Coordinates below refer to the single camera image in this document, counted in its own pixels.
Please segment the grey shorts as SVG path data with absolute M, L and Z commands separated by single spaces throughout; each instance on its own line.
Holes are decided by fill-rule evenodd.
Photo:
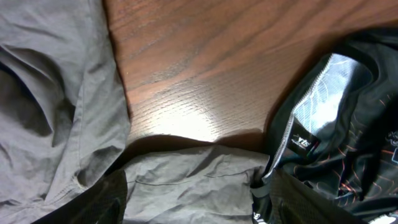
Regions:
M 1 222 L 32 223 L 97 183 L 130 133 L 101 1 L 1 2 Z M 266 155 L 223 146 L 124 167 L 124 223 L 252 223 Z

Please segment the black patterned jersey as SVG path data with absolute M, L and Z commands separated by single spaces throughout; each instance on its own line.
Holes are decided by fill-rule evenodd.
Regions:
M 265 151 L 254 223 L 271 223 L 279 169 L 366 223 L 396 223 L 397 29 L 355 32 L 324 55 L 278 107 Z

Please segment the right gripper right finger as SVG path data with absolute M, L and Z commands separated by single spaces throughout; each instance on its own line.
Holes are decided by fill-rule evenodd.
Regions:
M 272 173 L 269 196 L 273 224 L 365 224 L 283 170 Z

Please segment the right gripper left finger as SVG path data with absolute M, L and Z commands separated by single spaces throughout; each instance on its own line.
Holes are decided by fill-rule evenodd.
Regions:
M 34 224 L 121 224 L 126 199 L 126 174 L 117 170 Z

